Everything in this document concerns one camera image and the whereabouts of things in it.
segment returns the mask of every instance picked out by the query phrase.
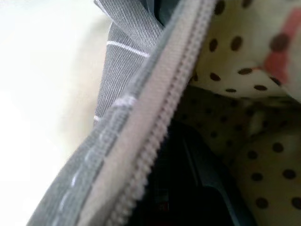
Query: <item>white surface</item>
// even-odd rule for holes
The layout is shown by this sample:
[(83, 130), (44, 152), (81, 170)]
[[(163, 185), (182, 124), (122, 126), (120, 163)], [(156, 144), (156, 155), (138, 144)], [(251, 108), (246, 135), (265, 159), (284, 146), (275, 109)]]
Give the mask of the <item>white surface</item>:
[(110, 22), (92, 0), (0, 0), (0, 224), (25, 225), (92, 128)]

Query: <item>zipper teeth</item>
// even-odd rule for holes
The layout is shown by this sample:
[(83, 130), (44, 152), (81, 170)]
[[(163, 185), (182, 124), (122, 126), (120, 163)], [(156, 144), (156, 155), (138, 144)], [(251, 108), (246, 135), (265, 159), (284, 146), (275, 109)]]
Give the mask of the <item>zipper teeth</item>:
[(211, 18), (215, 0), (203, 0), (199, 7), (196, 21), (193, 25), (190, 39), (188, 40), (182, 60), (170, 85), (167, 96), (158, 114), (149, 138), (139, 153), (134, 171), (129, 183), (118, 198), (106, 222), (106, 226), (122, 226), (127, 222), (136, 201), (141, 199), (147, 185), (147, 176), (157, 157), (157, 150), (163, 141), (167, 127), (180, 101), (181, 94), (186, 87), (190, 72), (193, 69), (201, 44)]

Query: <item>white background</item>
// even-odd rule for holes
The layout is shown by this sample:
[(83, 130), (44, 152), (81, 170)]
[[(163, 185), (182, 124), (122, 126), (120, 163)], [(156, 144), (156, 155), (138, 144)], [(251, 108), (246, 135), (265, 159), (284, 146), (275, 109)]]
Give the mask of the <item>white background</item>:
[(92, 0), (0, 0), (0, 225), (26, 224), (91, 130), (109, 25)]

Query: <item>stitching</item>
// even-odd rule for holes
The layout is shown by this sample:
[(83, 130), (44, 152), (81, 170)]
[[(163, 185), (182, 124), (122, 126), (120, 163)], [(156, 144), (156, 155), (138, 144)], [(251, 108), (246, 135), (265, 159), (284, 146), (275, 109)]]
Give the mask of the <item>stitching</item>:
[(118, 46), (118, 47), (120, 47), (120, 48), (124, 48), (124, 49), (129, 50), (129, 51), (131, 51), (131, 52), (133, 52), (133, 53), (136, 53), (136, 54), (138, 54), (138, 55), (141, 55), (141, 56), (143, 56), (143, 57), (149, 57), (149, 56), (150, 56), (148, 53), (139, 51), (139, 50), (137, 50), (137, 49), (134, 49), (134, 48), (132, 48), (132, 47), (130, 47), (130, 46), (127, 46), (127, 45), (125, 45), (125, 44), (122, 44), (122, 43), (119, 43), (119, 42), (116, 42), (116, 41), (108, 41), (108, 42), (107, 42), (107, 45)]
[[(134, 96), (130, 96), (130, 95), (126, 95), (122, 98), (118, 98), (113, 106), (126, 106), (126, 107), (132, 107), (136, 102), (136, 98)], [(100, 119), (100, 117), (98, 116), (94, 116), (94, 119), (97, 118), (97, 120)], [(111, 122), (112, 120), (110, 120), (109, 124), (102, 130), (102, 132), (99, 134), (98, 138), (101, 139), (102, 136), (104, 135), (105, 132), (110, 132), (112, 133), (113, 135), (115, 135), (116, 137), (119, 136), (118, 132), (115, 132), (115, 131), (109, 131), (107, 128), (111, 125)], [(65, 194), (63, 195), (61, 201), (60, 201), (60, 204), (59, 204), (59, 207), (58, 207), (58, 211), (57, 211), (57, 214), (56, 214), (56, 217), (54, 219), (54, 221), (52, 222), (52, 226), (57, 226), (60, 219), (61, 219), (61, 213), (63, 212), (63, 209), (64, 209), (64, 206), (65, 206), (65, 203), (69, 197), (69, 195), (72, 193), (72, 188), (75, 187), (76, 185), (76, 181), (77, 181), (77, 178), (78, 178), (78, 175), (79, 173), (81, 172), (82, 168), (83, 168), (83, 165), (88, 161), (89, 159), (89, 156), (92, 154), (92, 152), (94, 151), (93, 147), (95, 146), (95, 144), (90, 148), (90, 150), (86, 153), (85, 155), (85, 158), (84, 158), (84, 162), (81, 163), (81, 165), (79, 166), (78, 170), (74, 173), (73, 177), (72, 177), (72, 180), (70, 182), (70, 187), (67, 189), (67, 191), (65, 192)]]

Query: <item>zipper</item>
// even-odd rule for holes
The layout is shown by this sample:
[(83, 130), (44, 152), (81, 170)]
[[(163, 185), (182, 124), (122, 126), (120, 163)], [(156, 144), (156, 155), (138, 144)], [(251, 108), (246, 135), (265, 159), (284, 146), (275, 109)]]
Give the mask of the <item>zipper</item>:
[(143, 197), (145, 186), (148, 183), (147, 177), (157, 157), (157, 151), (166, 136), (167, 127), (176, 111), (181, 94), (187, 85), (200, 52), (201, 43), (206, 35), (215, 2), (216, 0), (202, 0), (199, 5), (198, 13), (190, 32), (190, 38), (187, 40), (184, 54), (169, 86), (164, 103), (150, 130), (148, 139), (136, 159), (135, 171), (112, 208), (111, 214), (106, 221), (106, 226), (125, 225), (132, 214), (132, 210), (136, 207), (136, 201)]

